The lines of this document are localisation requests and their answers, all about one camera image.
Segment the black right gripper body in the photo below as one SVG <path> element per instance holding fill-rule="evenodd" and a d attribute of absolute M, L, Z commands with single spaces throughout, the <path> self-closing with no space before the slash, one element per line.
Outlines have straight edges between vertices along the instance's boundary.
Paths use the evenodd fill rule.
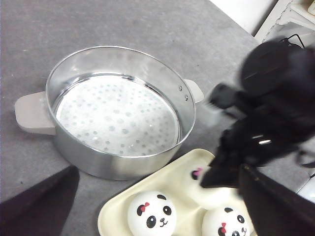
<path fill-rule="evenodd" d="M 207 101 L 222 110 L 235 107 L 244 117 L 222 132 L 215 158 L 200 182 L 203 188 L 237 188 L 241 165 L 261 167 L 305 141 L 274 108 L 244 91 L 220 83 Z"/>

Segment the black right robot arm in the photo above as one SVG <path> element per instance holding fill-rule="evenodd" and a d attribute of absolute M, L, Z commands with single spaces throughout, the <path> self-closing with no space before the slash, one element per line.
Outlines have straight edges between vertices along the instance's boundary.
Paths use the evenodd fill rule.
<path fill-rule="evenodd" d="M 239 186 L 239 168 L 261 167 L 315 134 L 315 49 L 268 41 L 245 59 L 241 89 L 218 84 L 206 103 L 235 119 L 223 131 L 203 188 Z"/>

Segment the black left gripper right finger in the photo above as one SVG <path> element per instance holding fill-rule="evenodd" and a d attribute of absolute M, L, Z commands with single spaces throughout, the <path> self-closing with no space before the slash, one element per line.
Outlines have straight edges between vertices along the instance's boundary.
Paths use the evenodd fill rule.
<path fill-rule="evenodd" d="M 315 204 L 242 165 L 239 187 L 258 236 L 313 236 Z"/>

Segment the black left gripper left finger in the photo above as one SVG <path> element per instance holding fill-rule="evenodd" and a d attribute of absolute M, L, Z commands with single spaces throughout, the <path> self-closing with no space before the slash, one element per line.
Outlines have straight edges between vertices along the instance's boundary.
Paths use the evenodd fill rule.
<path fill-rule="evenodd" d="M 59 236 L 72 208 L 79 170 L 69 166 L 0 204 L 2 236 Z"/>

